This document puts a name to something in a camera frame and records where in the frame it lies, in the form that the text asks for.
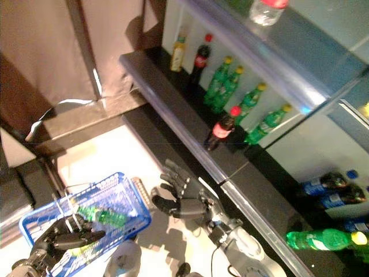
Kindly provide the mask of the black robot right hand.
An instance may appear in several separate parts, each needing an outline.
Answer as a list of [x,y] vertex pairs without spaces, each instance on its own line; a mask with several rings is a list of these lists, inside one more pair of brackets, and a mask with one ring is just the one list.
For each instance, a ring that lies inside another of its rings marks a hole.
[[154,194],[152,203],[161,212],[179,219],[198,219],[207,213],[208,201],[213,199],[213,195],[195,176],[166,159],[160,179],[163,180],[160,188],[175,198],[170,200]]

